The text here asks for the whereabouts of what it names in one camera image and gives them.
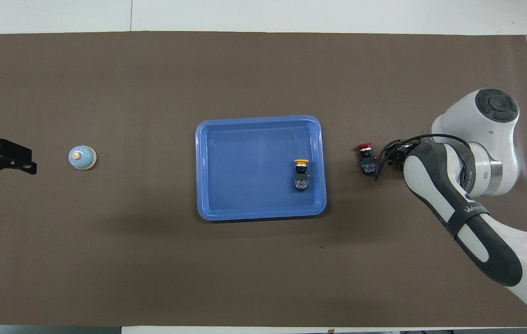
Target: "velcro strap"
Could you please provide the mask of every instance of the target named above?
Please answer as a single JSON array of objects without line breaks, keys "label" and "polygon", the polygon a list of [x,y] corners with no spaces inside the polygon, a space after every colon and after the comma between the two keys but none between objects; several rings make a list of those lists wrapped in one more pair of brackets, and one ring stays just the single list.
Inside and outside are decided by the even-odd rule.
[{"label": "velcro strap", "polygon": [[488,212],[488,210],[486,210],[486,208],[478,202],[466,203],[455,210],[454,214],[452,214],[451,218],[449,218],[445,228],[451,237],[454,237],[455,239],[463,224],[465,224],[469,218],[472,218],[476,214],[480,213],[490,214],[490,212]]}]

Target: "blue and white round object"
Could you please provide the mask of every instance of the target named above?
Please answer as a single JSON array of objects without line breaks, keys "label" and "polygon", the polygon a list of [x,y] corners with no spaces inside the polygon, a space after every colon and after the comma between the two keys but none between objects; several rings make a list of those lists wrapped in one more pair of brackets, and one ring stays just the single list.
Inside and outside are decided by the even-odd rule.
[{"label": "blue and white round object", "polygon": [[94,163],[96,163],[96,151],[89,146],[75,146],[70,151],[68,158],[73,167],[86,171],[87,169],[91,169]]}]

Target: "light blue ceramic knob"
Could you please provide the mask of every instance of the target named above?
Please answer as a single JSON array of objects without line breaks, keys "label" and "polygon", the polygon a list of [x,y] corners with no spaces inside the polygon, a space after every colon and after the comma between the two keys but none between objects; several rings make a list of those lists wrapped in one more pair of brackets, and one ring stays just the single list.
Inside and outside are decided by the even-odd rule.
[{"label": "light blue ceramic knob", "polygon": [[85,171],[96,163],[96,151],[89,146],[75,146],[70,151],[69,159],[73,167]]}]

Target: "blue tray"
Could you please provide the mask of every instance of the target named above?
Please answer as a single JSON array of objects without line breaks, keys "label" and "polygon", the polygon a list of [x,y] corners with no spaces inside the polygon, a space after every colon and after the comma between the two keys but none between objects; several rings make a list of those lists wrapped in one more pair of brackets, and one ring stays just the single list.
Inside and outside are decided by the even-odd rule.
[{"label": "blue tray", "polygon": [[[294,159],[308,159],[307,190]],[[314,216],[327,204],[321,125],[312,116],[202,122],[195,131],[197,210],[206,220]]]}]

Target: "white robotic arm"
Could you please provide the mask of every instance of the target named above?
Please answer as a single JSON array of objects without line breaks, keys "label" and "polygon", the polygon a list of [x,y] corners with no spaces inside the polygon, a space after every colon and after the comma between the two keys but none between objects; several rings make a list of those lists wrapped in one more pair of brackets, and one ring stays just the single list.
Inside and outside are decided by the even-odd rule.
[{"label": "white robotic arm", "polygon": [[527,232],[497,222],[471,197],[503,194],[515,184],[518,114],[513,99],[501,91],[467,95],[435,120],[431,132],[461,137],[469,148],[433,137],[412,150],[403,173],[408,188],[476,266],[527,304]]}]

